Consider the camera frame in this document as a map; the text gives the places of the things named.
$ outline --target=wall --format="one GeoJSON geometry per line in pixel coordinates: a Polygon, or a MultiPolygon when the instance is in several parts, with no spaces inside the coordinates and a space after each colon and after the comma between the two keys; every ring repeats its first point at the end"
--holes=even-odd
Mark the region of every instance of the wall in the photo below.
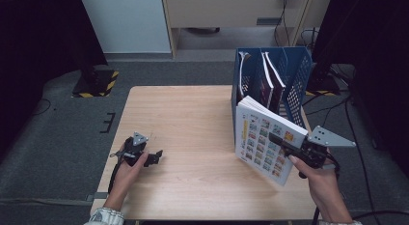
{"type": "Polygon", "coordinates": [[[82,0],[104,53],[170,53],[162,0],[82,0]]]}

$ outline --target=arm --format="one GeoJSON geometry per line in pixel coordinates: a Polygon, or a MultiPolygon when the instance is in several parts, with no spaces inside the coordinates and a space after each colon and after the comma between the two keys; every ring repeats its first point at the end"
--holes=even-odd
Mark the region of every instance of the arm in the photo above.
{"type": "Polygon", "coordinates": [[[319,208],[323,220],[330,223],[353,224],[354,221],[341,198],[334,169],[313,169],[293,155],[290,155],[289,159],[307,176],[311,197],[319,208]]]}
{"type": "Polygon", "coordinates": [[[149,151],[144,151],[133,166],[129,166],[126,161],[121,163],[115,176],[114,186],[103,208],[97,209],[86,225],[123,224],[123,215],[121,214],[123,201],[128,190],[138,178],[139,171],[141,171],[144,163],[147,161],[148,155],[149,151]]]}
{"type": "Polygon", "coordinates": [[[144,167],[144,163],[147,161],[148,155],[149,152],[144,151],[133,166],[129,166],[125,161],[121,164],[121,167],[115,177],[112,191],[103,206],[104,208],[109,208],[114,211],[121,210],[123,200],[125,199],[129,188],[138,178],[139,171],[141,171],[141,169],[144,167]]]}

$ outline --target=black curtain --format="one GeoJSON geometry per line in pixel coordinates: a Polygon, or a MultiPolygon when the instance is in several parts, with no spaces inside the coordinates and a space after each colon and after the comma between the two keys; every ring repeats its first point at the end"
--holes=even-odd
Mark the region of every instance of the black curtain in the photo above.
{"type": "Polygon", "coordinates": [[[409,176],[409,0],[331,0],[313,51],[312,78],[353,64],[351,89],[378,149],[409,176]]]}
{"type": "Polygon", "coordinates": [[[106,64],[81,0],[0,0],[0,160],[48,80],[106,64]]]}

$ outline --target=file organizer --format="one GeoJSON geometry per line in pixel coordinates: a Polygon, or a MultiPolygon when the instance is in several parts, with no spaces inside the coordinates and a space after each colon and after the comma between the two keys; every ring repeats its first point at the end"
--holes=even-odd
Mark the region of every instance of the file organizer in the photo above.
{"type": "Polygon", "coordinates": [[[301,116],[301,105],[306,92],[308,79],[312,68],[311,55],[306,47],[266,47],[266,48],[237,48],[235,54],[235,64],[232,83],[232,120],[235,127],[235,107],[241,100],[239,96],[239,75],[240,75],[240,54],[247,52],[251,55],[242,68],[242,85],[247,85],[247,90],[243,91],[244,96],[250,95],[255,100],[259,100],[253,94],[252,89],[257,89],[255,83],[257,74],[263,70],[261,52],[268,52],[268,56],[277,69],[286,89],[283,92],[280,115],[286,117],[291,122],[305,128],[301,116]]]}

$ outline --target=gray carpet floor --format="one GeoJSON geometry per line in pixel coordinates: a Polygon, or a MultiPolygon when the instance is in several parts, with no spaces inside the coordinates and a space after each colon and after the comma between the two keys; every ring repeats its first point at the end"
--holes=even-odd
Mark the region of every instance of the gray carpet floor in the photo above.
{"type": "MultiPolygon", "coordinates": [[[[71,91],[80,76],[79,71],[46,84],[43,99],[33,117],[0,166],[0,199],[3,200],[0,224],[83,224],[88,220],[91,205],[86,198],[95,193],[99,184],[131,87],[232,84],[233,62],[112,62],[110,67],[120,74],[108,97],[72,98],[71,91]],[[114,122],[109,132],[101,133],[107,128],[104,121],[111,119],[108,113],[115,114],[114,122]],[[71,206],[23,203],[15,199],[53,199],[58,204],[71,206]]],[[[332,109],[327,119],[328,110],[314,113],[342,102],[348,94],[342,92],[340,96],[319,97],[306,104],[310,125],[315,127],[325,123],[325,128],[355,140],[344,103],[332,109]]],[[[387,151],[372,147],[357,105],[351,101],[346,105],[365,164],[364,167],[358,149],[332,150],[341,164],[340,187],[348,208],[353,215],[370,212],[371,207],[376,211],[407,212],[408,178],[387,151]]],[[[409,224],[407,215],[388,213],[377,217],[381,224],[409,224]]],[[[376,224],[374,216],[359,220],[364,224],[376,224]]],[[[288,222],[273,221],[271,224],[288,222]]],[[[311,224],[311,221],[292,221],[292,224],[311,224]]]]}

